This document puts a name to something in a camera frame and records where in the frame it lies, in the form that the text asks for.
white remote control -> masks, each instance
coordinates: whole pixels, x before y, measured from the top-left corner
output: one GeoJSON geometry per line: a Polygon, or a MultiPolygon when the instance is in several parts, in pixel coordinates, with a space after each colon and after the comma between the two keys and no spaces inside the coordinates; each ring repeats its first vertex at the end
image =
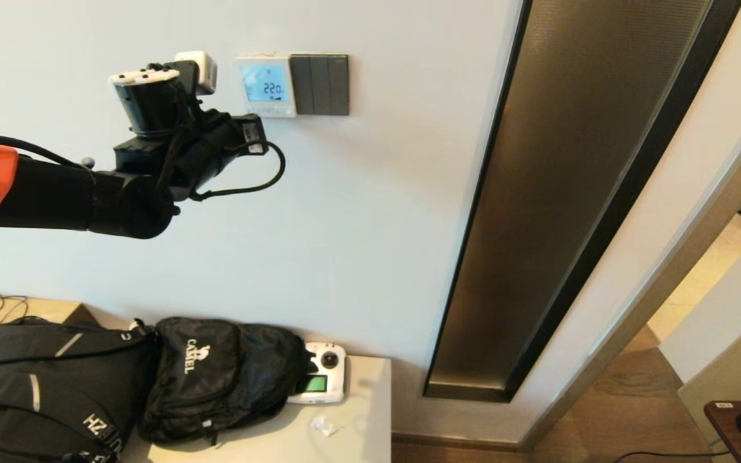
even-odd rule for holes
{"type": "Polygon", "coordinates": [[[334,343],[306,343],[305,348],[311,353],[311,371],[297,383],[288,403],[341,402],[345,398],[345,349],[334,343]]]}

reflective strip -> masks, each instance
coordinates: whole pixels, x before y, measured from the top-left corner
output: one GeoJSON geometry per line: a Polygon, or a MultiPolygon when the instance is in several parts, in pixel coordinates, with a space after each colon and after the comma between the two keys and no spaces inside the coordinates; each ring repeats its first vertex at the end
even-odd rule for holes
{"type": "Polygon", "coordinates": [[[30,373],[30,388],[33,389],[33,411],[38,412],[41,407],[41,400],[39,399],[39,378],[33,373],[30,373]]]}
{"type": "Polygon", "coordinates": [[[68,341],[68,343],[66,343],[64,346],[62,346],[61,349],[59,349],[58,352],[56,352],[56,357],[62,357],[62,354],[64,354],[68,349],[70,349],[70,346],[76,343],[80,337],[82,337],[82,333],[74,334],[73,337],[68,341]]]}

crumpled paper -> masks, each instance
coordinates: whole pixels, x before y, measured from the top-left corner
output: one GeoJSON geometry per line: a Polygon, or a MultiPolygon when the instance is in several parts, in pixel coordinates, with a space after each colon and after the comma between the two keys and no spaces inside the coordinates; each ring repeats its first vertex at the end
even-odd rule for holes
{"type": "Polygon", "coordinates": [[[311,419],[311,427],[320,430],[326,437],[331,437],[336,431],[342,429],[342,426],[327,421],[327,417],[324,415],[319,415],[311,419]]]}

wooden floor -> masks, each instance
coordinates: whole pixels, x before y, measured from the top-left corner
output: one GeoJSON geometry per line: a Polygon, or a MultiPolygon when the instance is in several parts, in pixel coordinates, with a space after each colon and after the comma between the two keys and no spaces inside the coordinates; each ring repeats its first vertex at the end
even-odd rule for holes
{"type": "Polygon", "coordinates": [[[682,320],[685,320],[739,256],[741,256],[741,214],[736,214],[649,320],[648,326],[659,340],[664,341],[682,320]]]}
{"type": "MultiPolygon", "coordinates": [[[[393,463],[610,463],[629,451],[711,451],[677,397],[682,383],[656,348],[658,343],[646,326],[533,453],[395,442],[393,463]]],[[[696,463],[711,459],[680,460],[696,463]]],[[[628,457],[624,463],[648,461],[666,460],[645,455],[628,457]]]]}

digital temperature display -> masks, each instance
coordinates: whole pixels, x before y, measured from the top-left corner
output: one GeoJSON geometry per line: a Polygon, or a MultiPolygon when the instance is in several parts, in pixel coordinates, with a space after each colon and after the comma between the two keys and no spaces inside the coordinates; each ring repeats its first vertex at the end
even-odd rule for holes
{"type": "Polygon", "coordinates": [[[244,90],[251,102],[287,102],[290,79],[285,67],[271,65],[242,66],[244,90]]]}

